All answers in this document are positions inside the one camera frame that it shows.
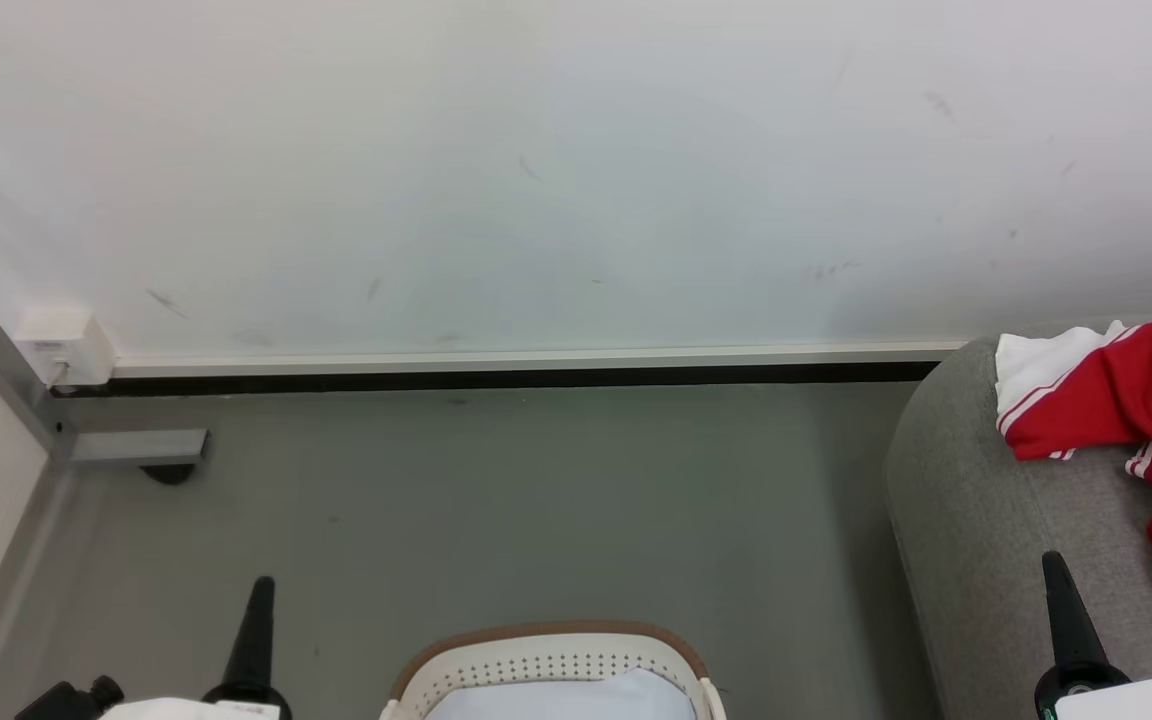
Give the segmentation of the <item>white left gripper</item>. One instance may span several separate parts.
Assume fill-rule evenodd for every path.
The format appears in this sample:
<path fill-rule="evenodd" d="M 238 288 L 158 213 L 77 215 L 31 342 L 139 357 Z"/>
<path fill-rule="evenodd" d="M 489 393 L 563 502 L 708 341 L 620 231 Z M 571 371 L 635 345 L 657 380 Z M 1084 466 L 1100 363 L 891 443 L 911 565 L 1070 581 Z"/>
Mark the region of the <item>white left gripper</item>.
<path fill-rule="evenodd" d="M 291 706 L 273 685 L 275 592 L 273 578 L 256 579 L 221 682 L 200 702 L 126 702 L 99 720 L 293 720 Z"/>

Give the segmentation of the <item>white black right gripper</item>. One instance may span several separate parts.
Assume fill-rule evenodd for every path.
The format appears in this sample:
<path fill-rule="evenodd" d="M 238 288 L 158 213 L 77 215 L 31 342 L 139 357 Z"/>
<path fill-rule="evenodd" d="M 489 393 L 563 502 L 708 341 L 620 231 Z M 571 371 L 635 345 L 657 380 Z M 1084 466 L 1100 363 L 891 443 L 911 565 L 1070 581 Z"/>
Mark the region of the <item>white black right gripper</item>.
<path fill-rule="evenodd" d="M 1152 720 L 1152 679 L 1134 682 L 1108 662 L 1069 566 L 1043 552 L 1052 667 L 1038 680 L 1038 720 Z"/>

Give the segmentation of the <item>red and white garment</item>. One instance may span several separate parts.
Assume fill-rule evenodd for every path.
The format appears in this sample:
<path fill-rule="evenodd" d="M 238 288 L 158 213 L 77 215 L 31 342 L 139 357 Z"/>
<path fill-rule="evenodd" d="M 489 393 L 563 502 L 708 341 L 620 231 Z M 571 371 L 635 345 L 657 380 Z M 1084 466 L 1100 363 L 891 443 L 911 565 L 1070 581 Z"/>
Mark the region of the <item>red and white garment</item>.
<path fill-rule="evenodd" d="M 1132 445 L 1126 473 L 1152 487 L 1152 323 L 1055 338 L 1002 334 L 995 369 L 996 429 L 1016 458 Z M 1152 543 L 1152 520 L 1146 533 Z"/>

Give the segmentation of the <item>white perforated laundry basket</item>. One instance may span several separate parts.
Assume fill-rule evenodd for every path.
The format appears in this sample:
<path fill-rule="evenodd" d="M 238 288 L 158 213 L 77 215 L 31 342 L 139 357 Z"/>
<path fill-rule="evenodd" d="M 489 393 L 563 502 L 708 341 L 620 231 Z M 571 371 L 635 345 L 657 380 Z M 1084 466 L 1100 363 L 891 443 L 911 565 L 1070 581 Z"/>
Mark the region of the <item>white perforated laundry basket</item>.
<path fill-rule="evenodd" d="M 448 694 L 465 689 L 605 682 L 630 670 L 684 694 L 695 720 L 728 720 L 707 665 L 680 635 L 613 620 L 494 626 L 438 641 L 403 667 L 379 720 L 429 720 Z"/>

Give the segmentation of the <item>grey fabric sofa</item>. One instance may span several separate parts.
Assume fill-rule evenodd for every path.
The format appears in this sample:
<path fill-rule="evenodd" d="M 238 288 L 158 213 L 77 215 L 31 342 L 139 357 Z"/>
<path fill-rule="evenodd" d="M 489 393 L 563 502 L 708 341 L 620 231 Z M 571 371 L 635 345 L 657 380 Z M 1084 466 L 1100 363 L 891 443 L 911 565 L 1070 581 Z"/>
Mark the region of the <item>grey fabric sofa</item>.
<path fill-rule="evenodd" d="M 1020 462 L 996 430 L 996 336 L 947 356 L 884 465 L 905 579 L 946 720 L 1036 720 L 1053 660 L 1043 553 L 1064 556 L 1108 660 L 1152 679 L 1152 488 L 1134 448 Z"/>

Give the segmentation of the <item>grey metal foot bracket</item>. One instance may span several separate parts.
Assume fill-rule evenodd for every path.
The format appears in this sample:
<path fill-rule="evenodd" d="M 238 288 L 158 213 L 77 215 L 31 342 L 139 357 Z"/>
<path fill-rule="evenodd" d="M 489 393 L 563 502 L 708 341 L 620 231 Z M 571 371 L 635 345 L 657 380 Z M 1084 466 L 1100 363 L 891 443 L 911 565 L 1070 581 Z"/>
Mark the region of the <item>grey metal foot bracket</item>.
<path fill-rule="evenodd" d="M 194 465 L 204 458 L 209 438 L 206 429 L 81 433 L 73 444 L 70 460 L 78 464 L 146 468 Z"/>

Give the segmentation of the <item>white wall socket box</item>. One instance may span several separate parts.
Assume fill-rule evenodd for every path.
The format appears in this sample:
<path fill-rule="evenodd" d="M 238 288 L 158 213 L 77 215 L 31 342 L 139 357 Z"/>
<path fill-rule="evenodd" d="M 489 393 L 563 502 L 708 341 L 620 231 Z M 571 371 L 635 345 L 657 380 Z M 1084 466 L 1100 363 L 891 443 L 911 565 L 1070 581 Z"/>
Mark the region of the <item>white wall socket box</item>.
<path fill-rule="evenodd" d="M 20 319 L 12 340 L 46 387 L 104 386 L 113 378 L 114 347 L 86 309 L 36 306 Z"/>

